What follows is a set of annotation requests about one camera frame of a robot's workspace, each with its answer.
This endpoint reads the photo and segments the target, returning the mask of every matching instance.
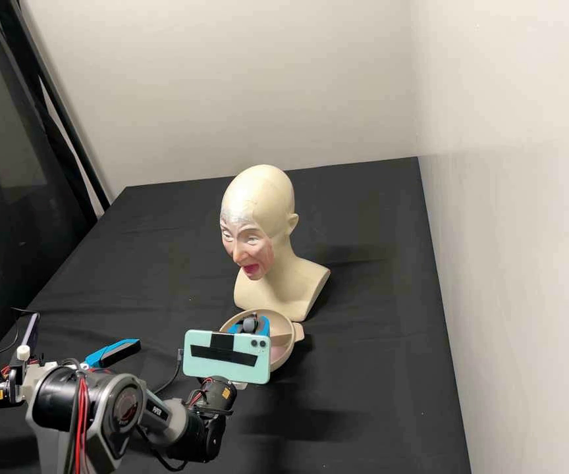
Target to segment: beige bowl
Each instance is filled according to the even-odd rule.
[[[271,354],[269,355],[269,370],[278,369],[291,355],[293,345],[304,339],[304,329],[300,323],[292,323],[286,317],[270,309],[249,309],[228,319],[221,329],[225,332],[241,319],[256,313],[269,319],[269,333],[271,339]]]

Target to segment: smartphone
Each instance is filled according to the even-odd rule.
[[[190,377],[224,377],[230,382],[269,382],[271,339],[190,329],[184,337],[183,372]]]

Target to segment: table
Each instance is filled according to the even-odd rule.
[[[469,473],[418,160],[288,174],[293,248],[332,275],[291,358],[239,392],[219,457],[185,472]],[[218,228],[230,180],[125,189],[30,305],[42,315],[39,352],[84,359],[141,338],[114,369],[150,386],[172,375],[186,330],[238,312]],[[162,398],[193,388],[180,377]],[[0,473],[39,473],[24,415],[0,410]],[[118,472],[166,471],[134,436]]]

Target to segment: mannequin face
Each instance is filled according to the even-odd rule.
[[[234,263],[250,280],[260,280],[273,264],[271,239],[255,222],[226,221],[221,217],[221,240]]]

